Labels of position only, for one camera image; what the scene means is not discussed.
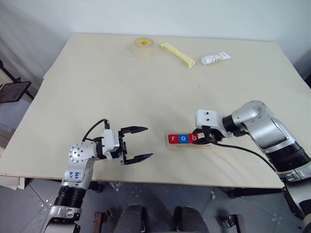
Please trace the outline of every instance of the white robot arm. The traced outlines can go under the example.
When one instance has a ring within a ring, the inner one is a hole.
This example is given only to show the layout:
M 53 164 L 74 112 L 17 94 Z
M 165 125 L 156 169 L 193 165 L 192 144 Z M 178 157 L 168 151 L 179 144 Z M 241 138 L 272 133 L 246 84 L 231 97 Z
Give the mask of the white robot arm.
M 295 216 L 308 221 L 305 229 L 310 227 L 311 158 L 263 102 L 250 101 L 225 117 L 212 110 L 198 110 L 195 124 L 194 133 L 204 133 L 205 136 L 195 144 L 212 143 L 256 154 L 244 148 L 218 143 L 225 137 L 248 134 L 272 166 L 264 159 L 265 162 L 284 182 L 283 193 L 291 211 Z
M 87 138 L 89 132 L 101 122 L 105 123 L 105 131 L 101 137 Z M 121 165 L 141 162 L 152 154 L 126 158 L 125 133 L 139 133 L 147 130 L 145 127 L 131 126 L 120 131 L 110 129 L 106 119 L 97 122 L 84 136 L 82 142 L 73 145 L 69 150 L 69 163 L 61 183 L 54 205 L 41 228 L 41 233 L 78 233 L 80 226 L 75 224 L 81 215 L 83 197 L 88 189 L 93 175 L 94 162 L 101 159 L 120 159 Z

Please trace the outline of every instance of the gray floor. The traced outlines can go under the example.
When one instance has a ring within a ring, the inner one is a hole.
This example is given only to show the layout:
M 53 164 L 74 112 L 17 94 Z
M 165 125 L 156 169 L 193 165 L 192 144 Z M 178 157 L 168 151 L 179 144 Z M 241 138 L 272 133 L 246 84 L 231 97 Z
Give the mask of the gray floor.
M 59 183 L 40 179 L 31 180 L 25 190 L 0 186 L 0 233 L 37 233 L 58 189 Z M 113 232 L 122 210 L 136 203 L 147 208 L 153 232 L 171 229 L 176 206 L 197 209 L 211 233 L 236 232 L 218 223 L 218 217 L 226 214 L 242 214 L 247 233 L 298 233 L 302 223 L 292 215 L 282 194 L 229 199 L 217 187 L 123 183 L 117 192 L 106 183 L 101 193 L 86 193 L 78 222 L 80 232 L 93 232 L 94 213 L 108 208 L 114 216 L 103 225 L 102 232 Z

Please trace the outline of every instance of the toothpaste tube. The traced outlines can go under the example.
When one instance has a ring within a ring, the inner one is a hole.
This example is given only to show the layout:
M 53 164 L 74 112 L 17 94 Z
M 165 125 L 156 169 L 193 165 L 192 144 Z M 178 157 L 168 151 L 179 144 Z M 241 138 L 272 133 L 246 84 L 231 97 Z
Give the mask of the toothpaste tube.
M 212 54 L 206 57 L 202 57 L 201 62 L 203 65 L 209 65 L 215 62 L 221 62 L 222 60 L 226 60 L 229 58 L 231 57 L 225 52 L 219 52 L 219 53 Z

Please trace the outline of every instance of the tabletop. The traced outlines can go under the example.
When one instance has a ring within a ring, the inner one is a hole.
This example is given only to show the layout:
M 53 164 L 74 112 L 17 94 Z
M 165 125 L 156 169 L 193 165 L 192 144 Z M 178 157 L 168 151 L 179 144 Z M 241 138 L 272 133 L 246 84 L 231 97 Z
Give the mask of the tabletop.
M 138 36 L 73 34 L 44 77 L 39 92 L 0 159 L 0 174 L 61 179 L 71 145 L 99 119 L 112 129 L 144 126 L 126 135 L 129 158 L 154 153 L 130 166 L 97 161 L 94 180 L 282 187 L 258 157 L 220 148 L 169 149 L 167 134 L 192 132 L 198 109 L 226 116 L 261 100 L 311 154 L 311 92 L 275 42 L 150 36 L 154 55 L 133 53 Z M 232 58 L 187 68 L 160 44 L 189 57 L 225 51 Z M 100 136 L 103 126 L 90 137 Z M 260 153 L 248 136 L 224 139 Z

